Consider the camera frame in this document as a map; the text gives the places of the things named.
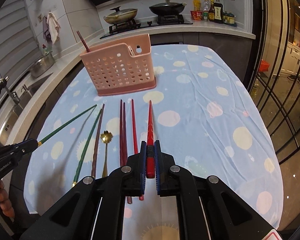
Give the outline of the left hand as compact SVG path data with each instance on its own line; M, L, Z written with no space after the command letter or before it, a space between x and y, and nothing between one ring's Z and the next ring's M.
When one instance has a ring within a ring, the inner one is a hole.
M0 208L5 216L9 218L15 217L14 208L8 197L8 193L5 190L5 185L2 180L0 180Z

